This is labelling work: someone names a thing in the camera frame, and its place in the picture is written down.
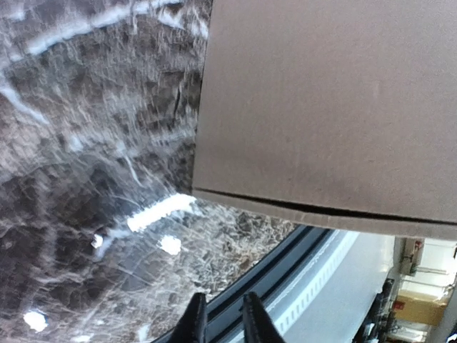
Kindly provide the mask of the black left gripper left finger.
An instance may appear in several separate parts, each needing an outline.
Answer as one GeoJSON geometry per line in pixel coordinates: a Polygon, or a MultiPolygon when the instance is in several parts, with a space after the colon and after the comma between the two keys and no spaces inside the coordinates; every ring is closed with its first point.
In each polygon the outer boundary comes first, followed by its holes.
{"type": "Polygon", "coordinates": [[[204,343],[207,318],[206,295],[197,292],[175,326],[170,343],[204,343]]]}

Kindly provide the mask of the brown cardboard box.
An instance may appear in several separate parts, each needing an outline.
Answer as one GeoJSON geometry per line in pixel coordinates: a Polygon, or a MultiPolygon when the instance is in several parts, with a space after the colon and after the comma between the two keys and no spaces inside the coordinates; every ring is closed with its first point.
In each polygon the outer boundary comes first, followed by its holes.
{"type": "Polygon", "coordinates": [[[194,196],[456,238],[454,1],[215,1],[194,196]]]}

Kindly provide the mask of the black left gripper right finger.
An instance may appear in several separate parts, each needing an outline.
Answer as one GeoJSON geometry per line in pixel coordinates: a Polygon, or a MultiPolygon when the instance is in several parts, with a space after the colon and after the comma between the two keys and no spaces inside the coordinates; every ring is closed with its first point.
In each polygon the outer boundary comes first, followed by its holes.
{"type": "Polygon", "coordinates": [[[245,343],[284,343],[255,292],[243,296],[243,334],[245,343]]]}

